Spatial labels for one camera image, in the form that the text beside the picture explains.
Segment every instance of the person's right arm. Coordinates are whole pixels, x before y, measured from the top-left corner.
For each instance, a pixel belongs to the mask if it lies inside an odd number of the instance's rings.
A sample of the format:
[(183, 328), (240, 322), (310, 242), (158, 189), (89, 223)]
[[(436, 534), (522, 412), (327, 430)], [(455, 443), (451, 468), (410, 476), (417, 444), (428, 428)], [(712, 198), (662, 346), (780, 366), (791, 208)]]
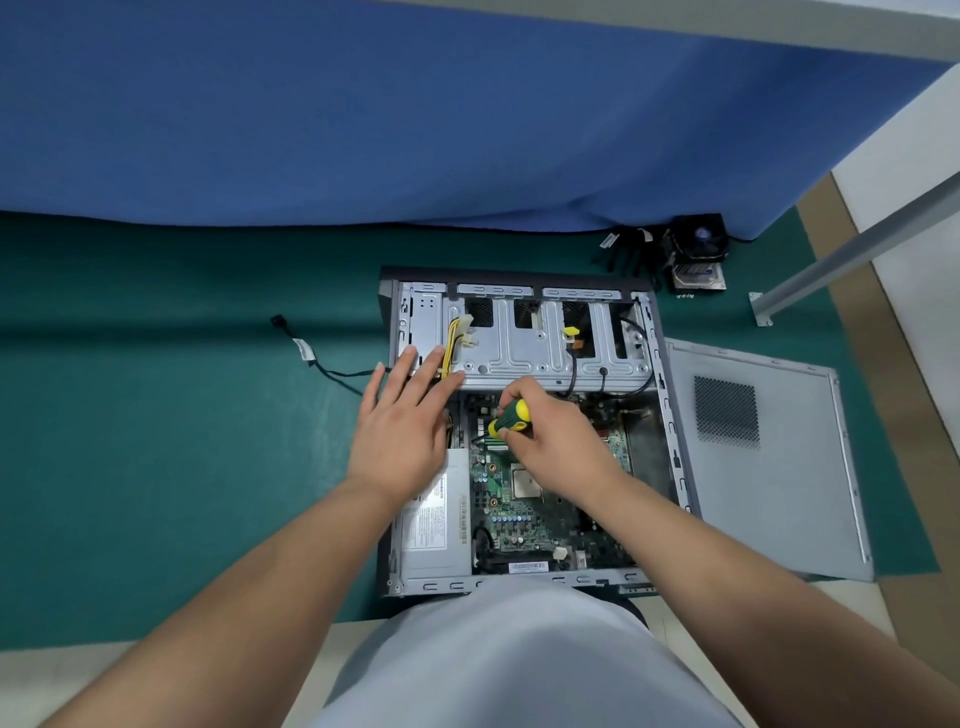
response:
[(760, 725), (960, 725), (960, 689), (872, 625), (624, 473), (579, 408), (531, 377), (533, 437), (501, 431), (545, 489), (634, 557)]

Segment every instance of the green floor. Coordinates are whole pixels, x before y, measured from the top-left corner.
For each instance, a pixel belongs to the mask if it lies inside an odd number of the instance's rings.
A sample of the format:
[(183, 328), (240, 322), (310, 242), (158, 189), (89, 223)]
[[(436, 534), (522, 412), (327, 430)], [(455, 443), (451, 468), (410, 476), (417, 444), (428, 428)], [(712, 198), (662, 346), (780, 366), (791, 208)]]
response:
[[(338, 481), (357, 399), (272, 314), (368, 368), (381, 264), (596, 272), (603, 237), (0, 215), (0, 649), (142, 637)], [(811, 260), (791, 210), (733, 251), (726, 294), (662, 295), (664, 329), (838, 369), (878, 572), (936, 570), (828, 294), (754, 326), (746, 292)], [(383, 612), (372, 577), (340, 620)]]

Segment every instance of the metal pole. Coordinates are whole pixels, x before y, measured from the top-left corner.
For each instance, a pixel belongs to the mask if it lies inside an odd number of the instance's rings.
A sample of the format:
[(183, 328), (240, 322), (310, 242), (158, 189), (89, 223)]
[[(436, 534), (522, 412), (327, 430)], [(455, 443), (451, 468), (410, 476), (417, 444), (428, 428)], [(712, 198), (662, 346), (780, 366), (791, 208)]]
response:
[(768, 293), (751, 293), (756, 324), (768, 327), (770, 317), (823, 288), (863, 263), (873, 260), (904, 240), (941, 223), (960, 210), (960, 172), (929, 192), (883, 218), (825, 258), (804, 268)]

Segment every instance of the brown baseboard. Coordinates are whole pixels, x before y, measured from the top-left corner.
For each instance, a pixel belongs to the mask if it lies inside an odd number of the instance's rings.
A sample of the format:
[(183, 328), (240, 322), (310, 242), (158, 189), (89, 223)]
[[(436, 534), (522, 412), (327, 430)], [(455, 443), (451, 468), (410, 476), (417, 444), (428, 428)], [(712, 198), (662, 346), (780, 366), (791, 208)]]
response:
[[(856, 235), (832, 175), (797, 204), (820, 257)], [(879, 579), (900, 643), (960, 684), (960, 461), (872, 265), (830, 286), (941, 573)]]

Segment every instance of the yellow and green screwdriver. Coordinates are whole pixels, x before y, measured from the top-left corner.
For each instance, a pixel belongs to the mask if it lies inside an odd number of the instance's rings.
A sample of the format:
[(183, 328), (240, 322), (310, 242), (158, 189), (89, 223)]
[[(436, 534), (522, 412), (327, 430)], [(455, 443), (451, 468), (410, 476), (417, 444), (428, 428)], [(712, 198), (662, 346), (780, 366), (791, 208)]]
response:
[(530, 408), (524, 400), (513, 400), (503, 408), (503, 414), (491, 420), (487, 425), (487, 432), (491, 437), (500, 439), (501, 429), (511, 429), (520, 432), (530, 426)]

